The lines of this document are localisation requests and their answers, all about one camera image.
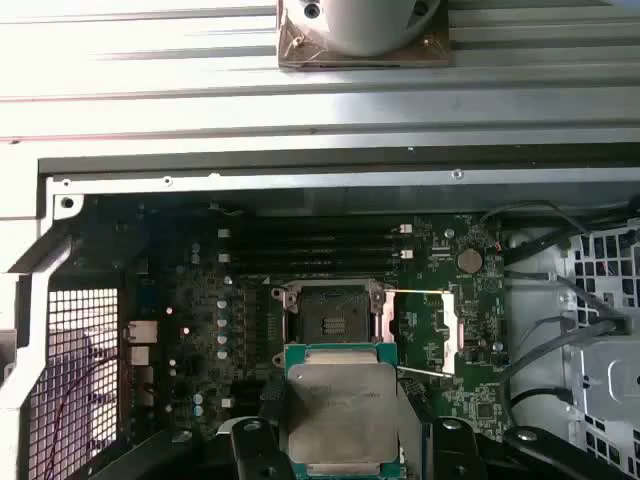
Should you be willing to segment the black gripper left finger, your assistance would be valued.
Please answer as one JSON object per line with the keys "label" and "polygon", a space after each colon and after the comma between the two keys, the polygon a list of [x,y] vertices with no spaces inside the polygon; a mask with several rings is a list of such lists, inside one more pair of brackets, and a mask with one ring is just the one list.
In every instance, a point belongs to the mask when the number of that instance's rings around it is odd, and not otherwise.
{"label": "black gripper left finger", "polygon": [[161,431],[103,465],[92,462],[76,479],[293,479],[289,457],[271,425],[239,418],[209,442],[193,432]]}

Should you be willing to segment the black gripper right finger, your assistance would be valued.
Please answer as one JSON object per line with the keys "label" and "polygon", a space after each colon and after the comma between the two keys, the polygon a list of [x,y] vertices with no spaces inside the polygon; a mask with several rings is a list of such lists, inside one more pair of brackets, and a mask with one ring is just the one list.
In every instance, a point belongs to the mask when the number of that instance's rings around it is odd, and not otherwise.
{"label": "black gripper right finger", "polygon": [[466,422],[441,417],[430,434],[432,479],[627,479],[615,465],[537,427],[492,440]]}

